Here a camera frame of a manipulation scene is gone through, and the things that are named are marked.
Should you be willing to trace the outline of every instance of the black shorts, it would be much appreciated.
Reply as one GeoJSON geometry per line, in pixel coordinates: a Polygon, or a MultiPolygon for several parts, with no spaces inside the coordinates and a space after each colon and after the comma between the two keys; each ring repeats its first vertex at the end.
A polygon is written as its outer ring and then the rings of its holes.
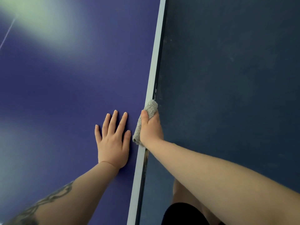
{"type": "Polygon", "coordinates": [[[165,214],[161,225],[209,225],[204,215],[194,206],[187,203],[172,204],[165,214]]]}

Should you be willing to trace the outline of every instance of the table tennis table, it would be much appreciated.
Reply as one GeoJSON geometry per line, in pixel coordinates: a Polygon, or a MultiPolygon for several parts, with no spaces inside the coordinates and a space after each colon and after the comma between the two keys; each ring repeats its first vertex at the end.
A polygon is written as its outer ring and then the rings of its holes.
{"type": "MultiPolygon", "coordinates": [[[[166,0],[0,0],[0,223],[97,164],[95,124],[155,98],[166,0]]],[[[139,223],[147,153],[89,224],[139,223]]]]}

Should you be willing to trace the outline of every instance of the tattooed arm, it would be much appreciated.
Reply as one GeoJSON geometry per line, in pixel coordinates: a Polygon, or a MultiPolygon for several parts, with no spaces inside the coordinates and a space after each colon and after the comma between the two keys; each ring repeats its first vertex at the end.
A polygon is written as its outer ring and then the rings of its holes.
{"type": "Polygon", "coordinates": [[[129,153],[130,131],[124,135],[127,113],[124,113],[115,131],[118,112],[111,120],[107,114],[102,127],[95,127],[99,163],[75,181],[38,201],[4,225],[77,225],[87,224],[99,200],[120,168],[126,165],[129,153]]]}

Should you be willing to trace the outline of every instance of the hand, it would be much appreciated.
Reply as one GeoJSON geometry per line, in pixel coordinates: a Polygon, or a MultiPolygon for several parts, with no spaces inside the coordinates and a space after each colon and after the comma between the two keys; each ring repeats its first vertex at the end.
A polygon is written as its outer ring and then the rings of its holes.
{"type": "Polygon", "coordinates": [[[128,114],[123,114],[119,126],[115,131],[117,116],[118,111],[116,110],[111,120],[110,114],[107,114],[102,126],[102,137],[100,135],[99,125],[95,126],[95,137],[98,146],[98,162],[110,163],[119,170],[124,167],[128,161],[131,133],[130,130],[127,130],[122,142],[122,134],[128,114]]]}
{"type": "Polygon", "coordinates": [[[149,120],[148,113],[142,110],[142,128],[140,132],[140,139],[145,147],[148,147],[151,142],[156,140],[163,140],[163,130],[160,125],[159,113],[156,112],[149,120]]]}

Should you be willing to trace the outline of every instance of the forearm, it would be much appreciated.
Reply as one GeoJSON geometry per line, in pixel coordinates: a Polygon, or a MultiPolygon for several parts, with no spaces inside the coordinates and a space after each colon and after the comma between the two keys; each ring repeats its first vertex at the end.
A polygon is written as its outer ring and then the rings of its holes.
{"type": "Polygon", "coordinates": [[[22,219],[32,222],[29,224],[39,225],[87,224],[102,194],[117,173],[114,166],[101,162],[73,183],[40,200],[8,224],[19,224],[17,222],[22,219]]]}
{"type": "Polygon", "coordinates": [[[299,194],[252,170],[166,141],[152,142],[148,150],[225,224],[300,219],[299,194]]]}

